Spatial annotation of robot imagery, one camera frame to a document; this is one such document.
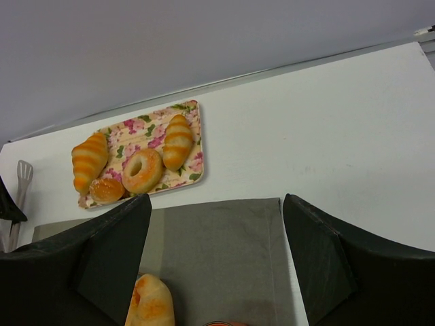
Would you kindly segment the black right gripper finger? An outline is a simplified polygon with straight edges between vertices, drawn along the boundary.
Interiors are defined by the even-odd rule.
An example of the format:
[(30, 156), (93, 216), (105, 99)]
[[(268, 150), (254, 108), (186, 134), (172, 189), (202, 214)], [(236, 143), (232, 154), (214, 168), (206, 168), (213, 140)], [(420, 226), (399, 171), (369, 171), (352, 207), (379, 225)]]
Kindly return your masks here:
[(310, 325), (433, 325), (434, 252), (377, 236), (296, 195), (283, 222)]

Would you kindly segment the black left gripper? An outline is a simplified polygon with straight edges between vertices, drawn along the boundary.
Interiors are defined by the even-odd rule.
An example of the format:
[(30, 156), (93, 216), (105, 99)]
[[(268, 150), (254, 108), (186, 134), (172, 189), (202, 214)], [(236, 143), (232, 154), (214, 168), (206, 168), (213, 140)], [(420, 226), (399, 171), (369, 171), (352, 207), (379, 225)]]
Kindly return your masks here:
[[(0, 177), (0, 218), (27, 221)], [(150, 224), (147, 194), (1, 254), (2, 325), (124, 325)]]

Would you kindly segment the metal tongs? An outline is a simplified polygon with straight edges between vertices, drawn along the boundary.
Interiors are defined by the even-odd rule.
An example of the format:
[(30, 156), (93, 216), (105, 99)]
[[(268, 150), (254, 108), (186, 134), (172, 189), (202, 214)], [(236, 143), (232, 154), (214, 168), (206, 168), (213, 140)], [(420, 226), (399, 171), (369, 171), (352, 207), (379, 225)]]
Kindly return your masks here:
[[(20, 212), (24, 209), (24, 201), (29, 185), (33, 179), (33, 166), (24, 161), (19, 160), (17, 164), (18, 190), (16, 206)], [(10, 228), (10, 241), (8, 251), (14, 251), (18, 246), (21, 221), (13, 222)]]

